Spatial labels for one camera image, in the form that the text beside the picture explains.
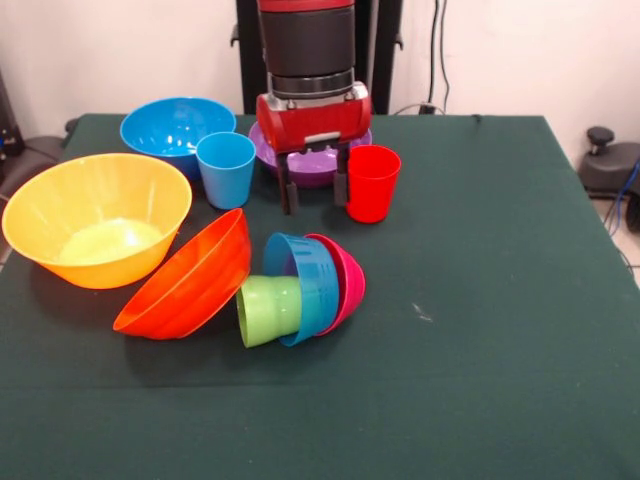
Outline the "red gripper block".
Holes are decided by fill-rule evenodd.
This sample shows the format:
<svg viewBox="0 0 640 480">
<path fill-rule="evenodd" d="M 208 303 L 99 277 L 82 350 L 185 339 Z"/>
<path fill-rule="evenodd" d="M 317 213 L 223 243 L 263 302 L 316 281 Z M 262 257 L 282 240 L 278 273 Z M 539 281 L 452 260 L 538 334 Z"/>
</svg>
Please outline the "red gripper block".
<svg viewBox="0 0 640 480">
<path fill-rule="evenodd" d="M 256 100 L 259 127 L 269 146 L 277 153 L 282 210 L 293 215 L 298 208 L 298 190 L 290 177 L 288 153 L 303 149 L 314 152 L 336 150 L 333 175 L 334 203 L 349 201 L 348 162 L 350 141 L 362 137 L 371 125 L 371 97 L 363 83 L 355 83 L 346 93 L 319 99 L 280 99 L 272 93 Z"/>
</svg>

